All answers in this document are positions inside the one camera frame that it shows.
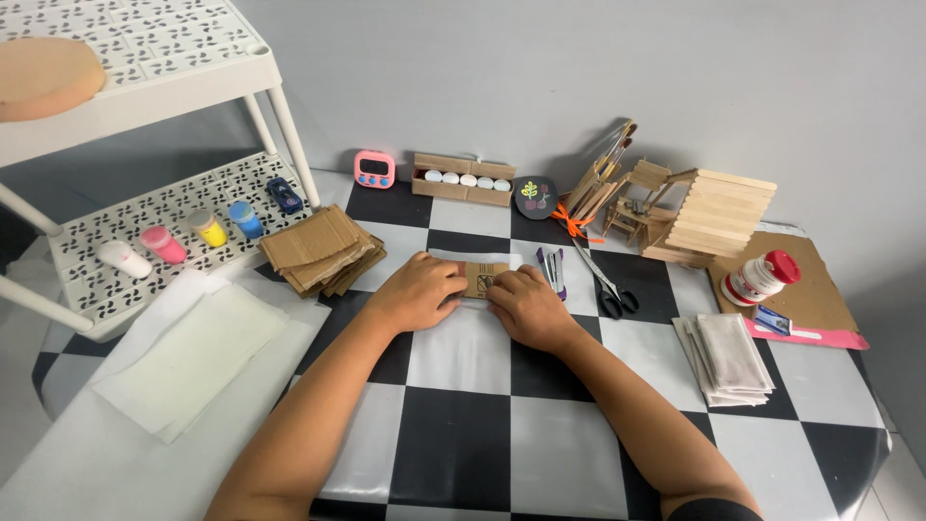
blue paint jar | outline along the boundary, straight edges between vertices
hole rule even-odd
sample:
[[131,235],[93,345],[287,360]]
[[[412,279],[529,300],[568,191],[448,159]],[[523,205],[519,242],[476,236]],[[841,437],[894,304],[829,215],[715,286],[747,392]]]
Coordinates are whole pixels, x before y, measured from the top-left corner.
[[229,206],[229,218],[241,228],[241,233],[249,239],[257,239],[264,234],[264,225],[260,223],[251,205],[245,201],[238,201]]

shelf leg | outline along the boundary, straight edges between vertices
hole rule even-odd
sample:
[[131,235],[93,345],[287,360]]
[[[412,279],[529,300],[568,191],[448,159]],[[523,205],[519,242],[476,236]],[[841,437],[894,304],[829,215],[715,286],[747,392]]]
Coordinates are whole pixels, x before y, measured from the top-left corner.
[[94,326],[94,321],[65,308],[57,302],[46,299],[38,293],[20,286],[8,278],[0,275],[0,297],[10,299],[20,306],[25,306],[56,322],[75,329],[78,333],[86,333]]
[[26,202],[20,196],[17,196],[12,190],[0,184],[0,203],[13,210],[19,217],[32,223],[32,226],[42,230],[49,237],[61,235],[64,227],[56,224],[51,219],[45,217],[45,214],[38,211],[33,205]]
[[247,105],[247,111],[251,114],[251,119],[254,120],[254,126],[257,127],[257,133],[260,134],[260,141],[264,143],[264,150],[267,152],[268,156],[277,155],[277,145],[273,143],[273,136],[270,135],[270,129],[267,128],[267,122],[264,120],[264,115],[260,112],[260,106],[257,104],[257,99],[253,94],[246,95],[242,98],[244,104]]
[[299,183],[302,184],[302,189],[306,191],[308,206],[312,211],[316,211],[321,208],[319,190],[315,187],[315,182],[312,181],[312,171],[308,169],[306,152],[302,149],[302,142],[299,141],[299,133],[296,132],[293,114],[289,111],[286,96],[283,95],[283,88],[281,85],[270,87],[267,94],[270,96],[273,113],[277,115],[280,130],[283,131],[286,147],[289,148],[290,156],[293,158],[295,172],[299,175]]

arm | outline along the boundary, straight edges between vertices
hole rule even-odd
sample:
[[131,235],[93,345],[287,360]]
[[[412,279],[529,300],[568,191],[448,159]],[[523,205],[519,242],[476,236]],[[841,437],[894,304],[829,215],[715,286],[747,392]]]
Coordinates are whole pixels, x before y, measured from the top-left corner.
[[556,355],[581,379],[633,463],[659,491],[664,518],[701,498],[738,502],[758,513],[756,500],[717,448],[582,329],[536,268],[498,275],[488,298],[489,310],[512,338]]
[[308,519],[370,371],[393,337],[439,323],[466,289],[457,265],[416,253],[299,378],[244,447],[206,521]]

black scissors handle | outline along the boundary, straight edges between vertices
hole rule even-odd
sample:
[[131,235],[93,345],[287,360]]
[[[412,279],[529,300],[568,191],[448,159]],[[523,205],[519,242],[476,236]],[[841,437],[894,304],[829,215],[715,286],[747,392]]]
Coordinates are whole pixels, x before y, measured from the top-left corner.
[[610,318],[615,320],[623,318],[624,310],[627,313],[636,313],[640,310],[640,302],[637,301],[633,293],[619,289],[618,295],[615,297],[609,289],[606,289],[601,284],[598,277],[594,278],[594,290],[598,294],[598,302],[601,304],[602,309],[605,310],[605,314]]

toy car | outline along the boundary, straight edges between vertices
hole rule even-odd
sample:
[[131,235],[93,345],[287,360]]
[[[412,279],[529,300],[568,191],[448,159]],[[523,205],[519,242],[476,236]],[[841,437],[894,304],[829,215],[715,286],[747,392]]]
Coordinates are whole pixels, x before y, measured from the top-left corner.
[[286,213],[302,209],[302,199],[295,194],[293,188],[282,177],[274,177],[267,181],[267,191]]

